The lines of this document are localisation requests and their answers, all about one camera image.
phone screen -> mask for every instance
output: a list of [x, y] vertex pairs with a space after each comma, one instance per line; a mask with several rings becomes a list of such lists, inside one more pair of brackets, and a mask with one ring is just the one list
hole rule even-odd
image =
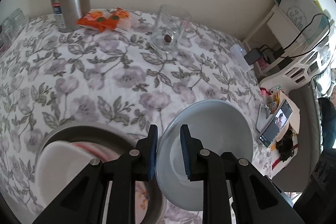
[[276, 136], [285, 126], [287, 120], [293, 113], [289, 103], [284, 101], [279, 111], [274, 115], [271, 123], [267, 126], [264, 132], [260, 135], [259, 140], [266, 146], [269, 147], [274, 141]]

white plate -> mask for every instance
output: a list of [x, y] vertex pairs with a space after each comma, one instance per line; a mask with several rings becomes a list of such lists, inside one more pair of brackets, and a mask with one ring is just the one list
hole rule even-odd
[[42, 206], [48, 206], [93, 158], [68, 142], [55, 141], [47, 145], [36, 167], [36, 185]]
[[250, 162], [253, 138], [244, 115], [230, 103], [203, 100], [184, 109], [165, 130], [156, 159], [157, 183], [165, 197], [188, 211], [203, 210], [203, 182], [190, 182], [185, 174], [180, 127], [187, 124], [193, 138], [218, 155], [232, 152]]

snack packet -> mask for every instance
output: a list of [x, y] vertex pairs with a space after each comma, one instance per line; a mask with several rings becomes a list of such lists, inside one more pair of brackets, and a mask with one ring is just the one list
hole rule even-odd
[[121, 8], [117, 8], [111, 16], [104, 22], [100, 22], [100, 25], [121, 33], [128, 33], [134, 23], [137, 22], [139, 16], [125, 11]]
[[82, 27], [103, 32], [105, 27], [101, 25], [102, 22], [106, 21], [111, 14], [105, 10], [92, 10], [88, 12], [85, 16], [77, 21], [77, 25]]

screw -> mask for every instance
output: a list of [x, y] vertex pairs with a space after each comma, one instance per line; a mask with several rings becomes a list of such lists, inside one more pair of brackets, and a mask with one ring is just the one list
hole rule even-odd
[[90, 160], [90, 164], [95, 166], [95, 165], [98, 165], [100, 163], [100, 159], [98, 158], [93, 158]]
[[202, 156], [209, 156], [210, 155], [210, 151], [208, 149], [202, 149], [199, 153]]
[[140, 154], [140, 151], [139, 151], [139, 150], [136, 150], [136, 149], [133, 149], [133, 150], [131, 150], [131, 151], [129, 152], [129, 154], [130, 154], [131, 156], [137, 156], [137, 155]]
[[239, 159], [238, 162], [242, 166], [246, 166], [249, 164], [249, 161], [247, 159]]

light blue plate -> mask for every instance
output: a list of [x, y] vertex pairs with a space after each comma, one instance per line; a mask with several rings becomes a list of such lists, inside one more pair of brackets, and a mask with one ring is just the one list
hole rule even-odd
[[203, 210], [203, 182], [190, 182], [185, 174], [180, 127], [187, 124], [193, 138], [218, 155], [232, 152], [250, 162], [253, 138], [244, 115], [221, 100], [203, 100], [184, 109], [167, 127], [157, 150], [156, 178], [165, 197], [188, 211]]

